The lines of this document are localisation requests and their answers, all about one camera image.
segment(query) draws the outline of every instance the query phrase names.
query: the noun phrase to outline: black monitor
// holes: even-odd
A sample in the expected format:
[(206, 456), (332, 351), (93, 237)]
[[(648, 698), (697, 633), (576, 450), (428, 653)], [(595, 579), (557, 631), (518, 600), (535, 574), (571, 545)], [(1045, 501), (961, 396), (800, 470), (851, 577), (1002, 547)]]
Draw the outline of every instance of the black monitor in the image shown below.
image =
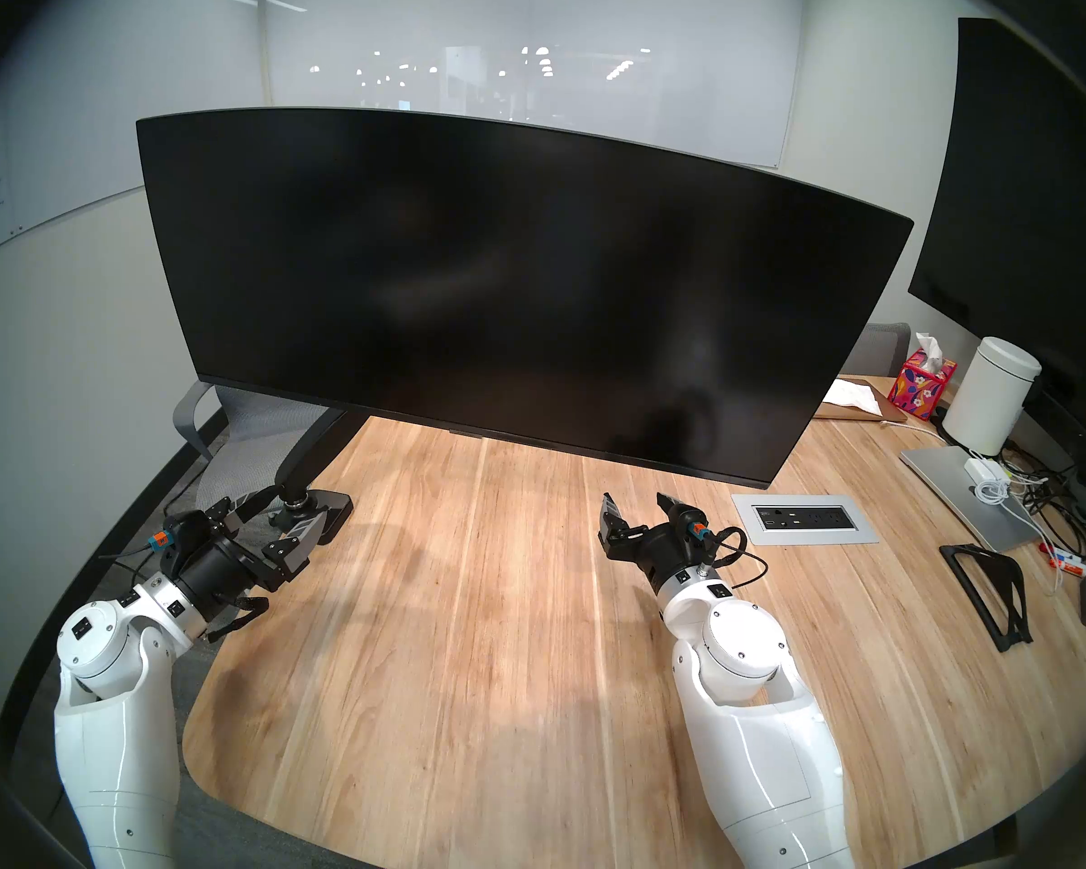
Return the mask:
[(138, 123), (200, 377), (766, 487), (911, 221), (633, 142), (359, 109)]
[(998, 22), (963, 17), (952, 105), (909, 292), (1041, 363), (1026, 412), (1086, 483), (1086, 96)]

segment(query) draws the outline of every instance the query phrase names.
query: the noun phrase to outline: white paper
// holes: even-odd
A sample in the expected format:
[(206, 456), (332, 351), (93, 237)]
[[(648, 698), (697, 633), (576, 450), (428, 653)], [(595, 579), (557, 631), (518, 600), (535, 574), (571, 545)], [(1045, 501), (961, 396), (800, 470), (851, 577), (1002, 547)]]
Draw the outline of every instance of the white paper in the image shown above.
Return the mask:
[(942, 356), (942, 347), (937, 344), (937, 340), (932, 336), (926, 336), (924, 332), (919, 332), (918, 342), (925, 350), (925, 361), (922, 363), (921, 368), (926, 373), (942, 373), (942, 364), (945, 363), (945, 360)]
[(872, 389), (849, 380), (833, 380), (824, 401), (829, 404), (839, 404), (842, 407), (860, 407), (863, 412), (882, 416), (882, 410), (876, 407), (876, 396)]

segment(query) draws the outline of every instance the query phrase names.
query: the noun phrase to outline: gray office chair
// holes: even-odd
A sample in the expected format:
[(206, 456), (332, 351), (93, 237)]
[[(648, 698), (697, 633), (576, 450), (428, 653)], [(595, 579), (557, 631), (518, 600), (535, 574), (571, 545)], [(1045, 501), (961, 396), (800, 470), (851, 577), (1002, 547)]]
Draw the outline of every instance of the gray office chair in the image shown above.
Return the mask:
[[(174, 427), (210, 464), (197, 487), (198, 509), (216, 504), (226, 494), (236, 500), (274, 484), (289, 450), (326, 412), (319, 404), (217, 386), (217, 401), (229, 419), (229, 439), (212, 454), (193, 421), (197, 403), (212, 387), (210, 382), (194, 382), (174, 410)], [(269, 505), (279, 506), (277, 500)]]
[(895, 377), (909, 356), (912, 332), (907, 323), (867, 323), (841, 373)]

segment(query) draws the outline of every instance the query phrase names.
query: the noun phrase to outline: wooden tabletop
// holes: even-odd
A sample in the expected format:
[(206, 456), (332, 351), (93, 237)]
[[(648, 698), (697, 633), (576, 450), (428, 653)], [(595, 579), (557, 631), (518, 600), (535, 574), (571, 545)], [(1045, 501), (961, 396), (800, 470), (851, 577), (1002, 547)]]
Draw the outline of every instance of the wooden tabletop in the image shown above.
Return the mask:
[[(1077, 587), (1047, 596), (1035, 546), (1012, 552), (1034, 641), (998, 654), (937, 551), (972, 537), (899, 462), (938, 443), (812, 420), (770, 491), (853, 494), (883, 541), (755, 549), (771, 571), (741, 590), (829, 719), (858, 867), (977, 834), (1086, 751)], [(353, 516), (220, 650), (184, 736), (201, 788), (386, 869), (740, 865), (704, 801), (673, 638), (595, 533), (605, 491), (633, 524), (662, 521), (666, 491), (721, 528), (744, 489), (381, 418), (316, 486)]]

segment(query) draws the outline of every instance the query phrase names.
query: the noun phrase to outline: tissue box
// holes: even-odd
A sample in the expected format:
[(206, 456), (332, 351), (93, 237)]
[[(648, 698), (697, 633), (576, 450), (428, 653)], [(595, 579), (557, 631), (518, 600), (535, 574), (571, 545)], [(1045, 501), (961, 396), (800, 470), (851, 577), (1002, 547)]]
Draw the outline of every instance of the tissue box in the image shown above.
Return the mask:
[(918, 349), (909, 356), (893, 383), (889, 401), (907, 414), (929, 419), (929, 415), (937, 406), (937, 400), (945, 391), (946, 383), (954, 375), (952, 371), (958, 368), (958, 363), (946, 358), (942, 363), (940, 373), (929, 373), (921, 367), (924, 361), (924, 349)]

